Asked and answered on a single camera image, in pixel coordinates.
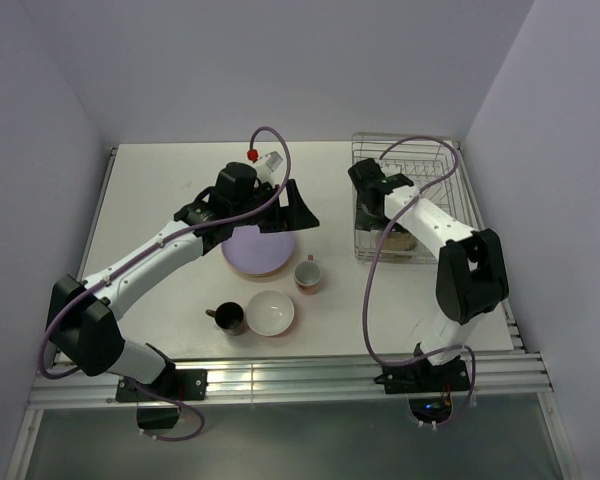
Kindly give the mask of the beige ceramic bowl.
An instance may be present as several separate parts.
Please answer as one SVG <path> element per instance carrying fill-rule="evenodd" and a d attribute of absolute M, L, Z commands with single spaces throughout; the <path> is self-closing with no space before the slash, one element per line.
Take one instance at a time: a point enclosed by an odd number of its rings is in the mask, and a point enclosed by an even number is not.
<path fill-rule="evenodd" d="M 375 237 L 375 245 L 382 246 L 384 251 L 404 252 L 412 251 L 418 247 L 418 240 L 408 231 L 390 231 L 383 243 L 383 232 L 380 231 Z"/>

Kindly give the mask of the pink coffee mug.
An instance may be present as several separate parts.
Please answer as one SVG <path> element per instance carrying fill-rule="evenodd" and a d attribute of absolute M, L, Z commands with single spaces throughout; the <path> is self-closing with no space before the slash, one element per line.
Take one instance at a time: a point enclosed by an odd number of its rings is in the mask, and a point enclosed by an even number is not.
<path fill-rule="evenodd" d="M 296 288 L 304 295 L 315 294 L 320 286 L 322 270 L 313 255 L 299 262 L 293 272 Z"/>

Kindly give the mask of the orange white bowl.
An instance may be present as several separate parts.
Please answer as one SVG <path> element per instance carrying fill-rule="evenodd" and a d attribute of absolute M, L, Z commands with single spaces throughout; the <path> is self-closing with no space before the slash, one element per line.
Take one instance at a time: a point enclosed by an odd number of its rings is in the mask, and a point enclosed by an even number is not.
<path fill-rule="evenodd" d="M 246 306 L 249 328 L 264 337 L 275 337 L 286 332 L 295 318 L 295 307 L 288 295 L 276 290 L 261 291 Z"/>

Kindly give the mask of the dark brown mug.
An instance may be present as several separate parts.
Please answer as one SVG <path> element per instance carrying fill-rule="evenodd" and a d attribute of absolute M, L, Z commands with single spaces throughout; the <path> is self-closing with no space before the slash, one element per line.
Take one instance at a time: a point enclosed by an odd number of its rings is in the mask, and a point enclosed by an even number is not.
<path fill-rule="evenodd" d="M 207 309 L 205 314 L 214 319 L 216 326 L 225 334 L 238 336 L 246 327 L 244 309 L 235 302 L 225 302 L 216 309 Z"/>

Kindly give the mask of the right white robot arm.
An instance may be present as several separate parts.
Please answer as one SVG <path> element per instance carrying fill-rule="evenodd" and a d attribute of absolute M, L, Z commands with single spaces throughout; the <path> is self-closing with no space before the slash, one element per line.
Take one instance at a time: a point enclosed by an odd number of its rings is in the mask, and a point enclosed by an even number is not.
<path fill-rule="evenodd" d="M 479 321 L 509 296 L 502 245 L 491 229 L 475 230 L 461 223 L 425 197 L 433 186 L 417 187 L 399 173 L 386 175 L 372 158 L 348 170 L 363 211 L 384 221 L 372 258 L 362 301 L 362 335 L 367 352 L 377 363 L 403 367 L 413 363 L 413 378 L 432 390 L 448 374 L 446 364 L 460 350 Z M 369 303 L 382 248 L 394 226 L 400 226 L 436 259 L 435 298 L 437 314 L 417 345 L 414 357 L 385 361 L 373 349 L 369 334 Z"/>

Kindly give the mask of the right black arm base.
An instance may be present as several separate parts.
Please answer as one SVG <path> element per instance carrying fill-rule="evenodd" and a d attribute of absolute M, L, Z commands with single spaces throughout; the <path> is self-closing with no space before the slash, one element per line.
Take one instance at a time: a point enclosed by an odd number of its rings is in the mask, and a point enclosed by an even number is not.
<path fill-rule="evenodd" d="M 422 360 L 404 367 L 383 367 L 373 382 L 387 395 L 406 395 L 418 427 L 436 430 L 453 416 L 454 393 L 466 394 L 464 405 L 471 400 L 475 374 L 467 369 L 465 361 L 456 357 L 441 366 Z"/>

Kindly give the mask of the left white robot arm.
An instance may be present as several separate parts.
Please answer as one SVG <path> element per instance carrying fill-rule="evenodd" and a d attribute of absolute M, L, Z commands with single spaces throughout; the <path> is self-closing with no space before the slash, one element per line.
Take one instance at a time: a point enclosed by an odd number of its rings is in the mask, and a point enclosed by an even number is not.
<path fill-rule="evenodd" d="M 318 227 L 296 182 L 275 184 L 263 169 L 230 162 L 214 185 L 181 207 L 166 226 L 114 265 L 77 280 L 66 275 L 52 289 L 43 342 L 53 344 L 88 376 L 123 377 L 152 399 L 175 386 L 175 365 L 149 344 L 127 340 L 118 322 L 153 287 L 228 240 L 235 228 L 262 233 Z"/>

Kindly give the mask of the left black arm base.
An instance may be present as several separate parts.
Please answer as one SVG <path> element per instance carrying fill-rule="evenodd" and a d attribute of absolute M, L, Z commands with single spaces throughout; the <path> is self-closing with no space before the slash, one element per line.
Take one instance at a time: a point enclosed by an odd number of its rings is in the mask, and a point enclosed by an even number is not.
<path fill-rule="evenodd" d="M 208 371 L 200 368 L 175 369 L 147 385 L 124 377 L 118 381 L 115 401 L 136 405 L 136 424 L 143 434 L 161 441 L 184 441 L 198 436 L 204 429 L 203 414 L 188 402 L 205 399 L 207 379 Z M 193 432 L 169 437 L 166 432 L 186 417 L 197 421 Z"/>

